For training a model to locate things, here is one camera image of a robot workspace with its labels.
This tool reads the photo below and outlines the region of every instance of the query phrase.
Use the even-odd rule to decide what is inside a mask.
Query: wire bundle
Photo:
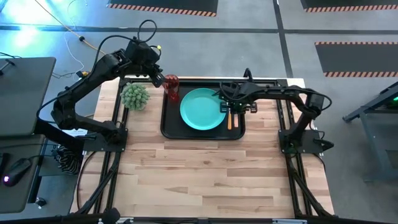
[[[52,151],[54,159],[58,162],[58,168],[62,172],[69,175],[77,175],[81,166],[81,158],[76,153],[63,146],[59,146],[57,150]]]

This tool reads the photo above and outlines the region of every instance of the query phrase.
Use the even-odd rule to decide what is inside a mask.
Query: black tray
[[[169,139],[211,139],[211,140],[236,140],[243,137],[246,130],[244,114],[239,115],[239,127],[234,127],[232,117],[232,130],[228,130],[228,114],[221,124],[211,130],[200,131],[188,126],[181,117],[180,104],[186,94],[197,88],[209,88],[218,91],[218,82],[190,82],[180,81],[180,100],[172,102],[165,94],[163,97],[162,121],[160,130]]]

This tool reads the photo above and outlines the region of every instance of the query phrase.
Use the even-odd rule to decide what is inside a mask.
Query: red cup
[[[163,82],[164,91],[173,102],[180,101],[179,86],[180,81],[176,75],[165,76],[165,81]]]

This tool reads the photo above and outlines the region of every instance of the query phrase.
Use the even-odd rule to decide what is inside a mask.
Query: concrete floor
[[[336,215],[344,218],[398,223],[398,182],[364,183],[363,176],[375,169],[376,163],[359,121],[345,124],[341,117],[375,97],[395,78],[325,78],[315,50],[316,41],[398,41],[398,35],[315,35],[287,34],[280,41],[273,0],[219,0],[215,18],[163,14],[156,12],[107,9],[107,0],[74,2],[70,15],[79,27],[136,28],[144,19],[153,19],[159,28],[176,28],[159,32],[151,41],[162,46],[159,64],[165,74],[184,76],[240,77],[250,67],[256,77],[287,77],[287,51],[294,78],[304,78],[306,86],[333,99],[315,124],[326,131],[326,138],[335,147],[325,153],[326,176]],[[49,8],[64,23],[72,26],[67,14],[70,1],[46,1]],[[300,0],[279,0],[285,29],[306,30],[395,30],[398,34],[398,11],[306,13]],[[35,24],[58,26],[31,0],[9,1],[0,13],[0,26]],[[93,45],[112,34],[132,37],[135,33],[82,32]],[[57,58],[55,72],[78,70],[81,65],[69,54],[63,39],[64,32],[42,32],[22,26],[20,31],[0,30],[0,51],[21,57]],[[89,70],[95,51],[80,43],[72,34],[66,34],[70,50]],[[285,60],[282,45],[287,46]],[[111,52],[125,48],[127,42],[112,39],[103,50]],[[52,78],[45,101],[53,98],[72,78]],[[94,113],[99,90],[92,92],[77,105],[77,112]],[[41,117],[50,119],[50,108]],[[27,207],[24,218],[64,215],[72,202],[75,179],[67,176],[46,177],[40,186],[40,197],[50,198],[62,206],[44,207],[40,212]],[[0,220],[17,218],[17,214],[0,215]]]

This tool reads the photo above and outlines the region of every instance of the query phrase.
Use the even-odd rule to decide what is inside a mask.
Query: utensil
[[[239,116],[237,114],[234,114],[234,127],[239,127]]]
[[[232,115],[231,109],[228,109],[228,130],[232,129]]]

